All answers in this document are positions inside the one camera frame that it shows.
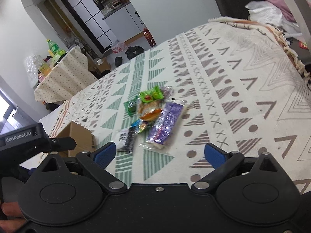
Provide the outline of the person's left hand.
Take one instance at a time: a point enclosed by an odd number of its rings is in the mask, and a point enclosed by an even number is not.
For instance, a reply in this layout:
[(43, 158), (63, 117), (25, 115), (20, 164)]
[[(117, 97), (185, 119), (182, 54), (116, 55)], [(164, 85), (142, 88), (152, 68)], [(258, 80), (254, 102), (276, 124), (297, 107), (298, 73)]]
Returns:
[(1, 232), (16, 232), (26, 223), (18, 202), (1, 204), (1, 211), (7, 216), (8, 220), (1, 220)]

